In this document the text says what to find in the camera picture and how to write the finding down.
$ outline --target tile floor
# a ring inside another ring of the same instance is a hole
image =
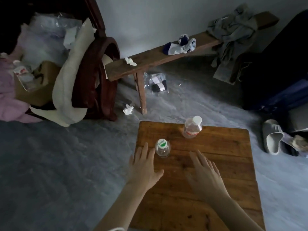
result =
[[[184,123],[193,115],[203,125],[249,130],[267,231],[308,229],[308,159],[263,151],[262,118],[241,109],[238,84],[213,79],[205,58],[156,70],[167,74],[169,93],[148,95],[145,116],[122,112],[126,103],[139,104],[128,78],[118,86],[117,122],[0,122],[0,230],[91,230],[125,183],[138,123]]]

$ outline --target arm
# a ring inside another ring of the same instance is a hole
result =
[[[230,231],[263,231],[229,196],[215,163],[211,163],[200,151],[190,152],[196,177],[186,172],[194,192],[208,203]]]
[[[135,160],[129,159],[129,176],[122,192],[95,227],[94,231],[108,231],[114,228],[127,230],[145,193],[163,176],[164,171],[154,172],[153,160],[155,149],[148,155],[148,143],[143,149],[138,148]]]

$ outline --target suitcase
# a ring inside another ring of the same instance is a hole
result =
[[[243,108],[286,112],[308,102],[308,10],[299,13],[241,77]]]

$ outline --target plastic bottle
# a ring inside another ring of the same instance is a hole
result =
[[[199,116],[194,116],[193,118],[188,118],[185,121],[183,136],[187,139],[192,139],[196,137],[197,134],[202,130],[202,118]]]
[[[155,144],[155,152],[162,158],[165,158],[169,155],[171,150],[170,143],[165,139],[160,139]]]
[[[13,70],[14,74],[17,76],[21,85],[26,91],[32,91],[36,89],[37,85],[35,84],[35,77],[29,71],[29,68],[26,68],[21,61],[13,61],[15,69]]]

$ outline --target cardboard box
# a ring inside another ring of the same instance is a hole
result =
[[[56,66],[53,62],[42,62],[40,66],[33,71],[34,76],[37,78],[36,82],[38,88],[31,92],[26,91],[16,75],[14,75],[15,98],[36,106],[43,106],[52,101],[52,90],[60,69],[61,68]]]

